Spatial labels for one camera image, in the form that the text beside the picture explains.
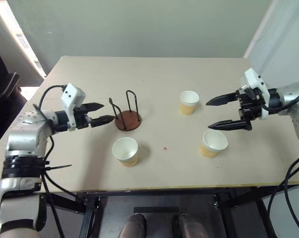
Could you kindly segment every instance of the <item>paper cup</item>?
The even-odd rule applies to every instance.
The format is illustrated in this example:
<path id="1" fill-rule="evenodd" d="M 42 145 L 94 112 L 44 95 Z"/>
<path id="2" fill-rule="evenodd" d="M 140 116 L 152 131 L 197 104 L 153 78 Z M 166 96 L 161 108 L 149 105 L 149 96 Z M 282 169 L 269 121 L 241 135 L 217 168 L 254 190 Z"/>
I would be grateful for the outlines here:
<path id="1" fill-rule="evenodd" d="M 113 155 L 125 166 L 133 167 L 137 164 L 138 145 L 136 140 L 130 137 L 118 139 L 113 147 Z"/>
<path id="2" fill-rule="evenodd" d="M 213 158 L 227 148 L 227 137 L 218 130 L 208 130 L 203 134 L 200 153 L 207 158 Z"/>
<path id="3" fill-rule="evenodd" d="M 197 103 L 199 102 L 199 95 L 193 91 L 183 91 L 180 94 L 179 111 L 183 115 L 190 115 L 193 113 Z"/>

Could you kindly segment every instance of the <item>floor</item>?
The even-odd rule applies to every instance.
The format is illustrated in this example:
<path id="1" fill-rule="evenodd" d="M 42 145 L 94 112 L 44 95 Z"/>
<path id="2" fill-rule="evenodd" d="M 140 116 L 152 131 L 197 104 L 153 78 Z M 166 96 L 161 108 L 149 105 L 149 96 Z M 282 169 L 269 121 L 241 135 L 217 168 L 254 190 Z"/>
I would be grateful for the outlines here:
<path id="1" fill-rule="evenodd" d="M 104 213 L 100 238 L 117 238 L 121 228 L 134 207 L 178 207 L 180 213 L 195 216 L 205 227 L 210 238 L 225 238 L 220 211 L 213 205 L 212 195 L 171 195 L 171 196 L 113 196 L 103 199 Z M 67 238 L 79 236 L 83 220 L 81 214 L 58 209 L 60 222 Z M 172 217 L 174 213 L 143 213 L 147 220 L 148 238 L 172 238 Z M 238 237 L 267 238 L 255 203 L 232 210 Z M 43 238 L 59 237 L 50 207 Z"/>

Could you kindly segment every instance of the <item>metal table frame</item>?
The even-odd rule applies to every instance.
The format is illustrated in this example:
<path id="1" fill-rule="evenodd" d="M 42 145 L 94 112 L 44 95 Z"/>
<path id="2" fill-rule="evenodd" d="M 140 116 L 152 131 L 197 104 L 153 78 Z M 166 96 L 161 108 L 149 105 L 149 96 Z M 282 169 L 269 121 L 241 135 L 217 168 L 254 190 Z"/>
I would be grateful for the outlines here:
<path id="1" fill-rule="evenodd" d="M 78 213 L 84 212 L 84 218 L 80 231 L 80 238 L 97 238 L 100 232 L 100 225 L 103 215 L 102 199 L 110 196 L 157 196 L 157 195 L 198 195 L 212 194 L 214 205 L 221 211 L 222 221 L 228 238 L 237 238 L 237 232 L 232 219 L 231 209 L 255 202 L 262 218 L 262 222 L 268 237 L 274 237 L 270 218 L 267 216 L 266 207 L 262 201 L 263 197 L 273 193 L 276 186 L 248 187 L 249 192 L 238 195 L 241 188 L 193 188 L 193 189 L 157 189 L 157 190 L 128 190 L 128 191 L 102 191 L 78 193 L 79 197 L 87 200 L 86 205 L 69 200 L 54 194 L 54 204 L 56 207 Z"/>

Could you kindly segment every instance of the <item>wall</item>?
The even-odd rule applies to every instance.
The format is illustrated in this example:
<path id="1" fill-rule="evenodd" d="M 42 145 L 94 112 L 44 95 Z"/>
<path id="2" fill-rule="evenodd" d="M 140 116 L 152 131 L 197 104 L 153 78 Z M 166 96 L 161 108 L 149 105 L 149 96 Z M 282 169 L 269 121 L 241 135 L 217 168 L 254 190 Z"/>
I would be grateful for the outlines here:
<path id="1" fill-rule="evenodd" d="M 48 73 L 63 55 L 242 57 L 270 0 L 8 0 Z"/>
<path id="2" fill-rule="evenodd" d="M 248 59 L 270 87 L 299 81 L 299 0 L 277 1 Z M 290 201 L 299 219 L 299 187 L 290 192 Z M 299 238 L 283 193 L 275 197 L 270 217 L 279 238 Z"/>
<path id="3" fill-rule="evenodd" d="M 19 86 L 39 86 L 42 76 L 33 67 L 25 53 L 15 42 L 0 17 L 0 57 L 9 72 L 17 72 L 20 76 Z"/>

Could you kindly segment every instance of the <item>white tabletop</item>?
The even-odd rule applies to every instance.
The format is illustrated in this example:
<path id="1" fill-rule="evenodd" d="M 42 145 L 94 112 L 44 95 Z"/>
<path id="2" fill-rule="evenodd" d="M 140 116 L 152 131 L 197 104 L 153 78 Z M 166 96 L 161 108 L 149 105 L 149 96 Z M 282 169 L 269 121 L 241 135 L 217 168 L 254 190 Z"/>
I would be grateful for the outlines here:
<path id="1" fill-rule="evenodd" d="M 124 111 L 128 108 L 125 91 L 137 94 L 143 121 L 134 131 L 120 131 L 112 122 L 54 135 L 51 166 L 72 167 L 48 173 L 72 191 L 277 184 L 299 156 L 299 141 L 287 116 L 257 119 L 253 131 L 225 131 L 229 146 L 213 159 L 198 152 L 208 125 L 239 119 L 238 102 L 219 107 L 205 103 L 234 92 L 239 76 L 249 67 L 247 59 L 62 57 L 21 113 L 32 111 L 32 104 L 38 104 L 44 90 L 54 84 L 73 83 L 86 93 L 84 102 L 104 104 L 90 114 L 93 117 L 114 114 L 109 97 Z M 190 116 L 178 111 L 184 90 L 200 96 Z M 60 96 L 59 89 L 49 92 L 43 109 L 61 110 Z M 0 175 L 8 133 L 0 141 Z M 113 143 L 125 136 L 139 144 L 140 161 L 132 168 L 119 163 L 111 151 Z M 299 174 L 293 182 L 299 183 Z"/>

